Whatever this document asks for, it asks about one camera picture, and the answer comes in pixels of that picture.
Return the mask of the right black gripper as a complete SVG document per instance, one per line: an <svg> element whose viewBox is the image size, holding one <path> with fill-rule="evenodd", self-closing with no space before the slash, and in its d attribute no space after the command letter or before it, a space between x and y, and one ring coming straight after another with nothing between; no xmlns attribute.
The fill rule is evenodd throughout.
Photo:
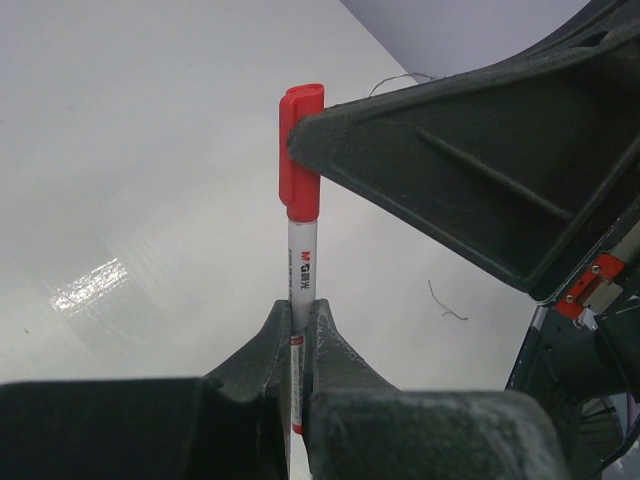
<svg viewBox="0 0 640 480"><path fill-rule="evenodd" d="M297 150L537 300L596 328L554 355L573 400L639 398L639 23L327 109Z"/></svg>

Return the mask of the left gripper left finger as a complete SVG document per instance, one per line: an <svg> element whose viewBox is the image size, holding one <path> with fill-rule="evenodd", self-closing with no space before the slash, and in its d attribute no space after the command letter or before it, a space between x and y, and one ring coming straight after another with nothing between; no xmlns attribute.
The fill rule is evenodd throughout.
<svg viewBox="0 0 640 480"><path fill-rule="evenodd" d="M291 309L202 376L1 387L5 479L285 479Z"/></svg>

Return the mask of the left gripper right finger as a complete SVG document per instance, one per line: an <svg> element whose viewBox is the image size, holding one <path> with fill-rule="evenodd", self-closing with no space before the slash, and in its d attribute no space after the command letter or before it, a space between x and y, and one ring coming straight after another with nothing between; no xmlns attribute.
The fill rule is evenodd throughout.
<svg viewBox="0 0 640 480"><path fill-rule="evenodd" d="M315 479L567 479L549 417L514 391L403 391L338 331L307 327L305 446Z"/></svg>

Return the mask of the red-end white marker pen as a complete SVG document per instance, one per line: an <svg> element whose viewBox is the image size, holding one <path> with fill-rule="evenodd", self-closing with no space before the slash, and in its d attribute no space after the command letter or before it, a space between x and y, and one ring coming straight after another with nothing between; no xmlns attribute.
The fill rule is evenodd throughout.
<svg viewBox="0 0 640 480"><path fill-rule="evenodd" d="M291 306L291 424L303 432L306 328L316 300L318 222L288 221L289 302Z"/></svg>

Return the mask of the red pen cap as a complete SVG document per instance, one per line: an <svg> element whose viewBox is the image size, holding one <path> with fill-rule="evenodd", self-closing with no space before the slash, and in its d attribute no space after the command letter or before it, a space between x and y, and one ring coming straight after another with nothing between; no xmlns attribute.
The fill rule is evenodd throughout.
<svg viewBox="0 0 640 480"><path fill-rule="evenodd" d="M323 112L324 101L324 86L307 83L289 88L279 102L278 196L294 222L319 217L320 175L304 163L296 134L303 120Z"/></svg>

